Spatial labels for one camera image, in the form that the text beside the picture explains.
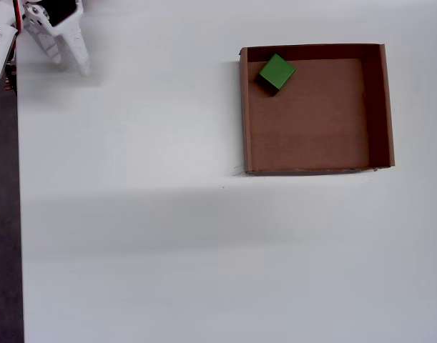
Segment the white gripper with motor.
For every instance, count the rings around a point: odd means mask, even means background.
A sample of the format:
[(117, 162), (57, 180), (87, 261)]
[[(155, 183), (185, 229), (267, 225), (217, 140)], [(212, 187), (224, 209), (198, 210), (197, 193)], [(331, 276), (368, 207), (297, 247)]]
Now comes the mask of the white gripper with motor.
[(0, 32), (27, 31), (55, 64), (61, 64), (62, 57), (51, 34), (59, 34), (81, 75), (88, 76), (89, 53), (80, 28), (83, 13), (81, 1), (0, 1)]

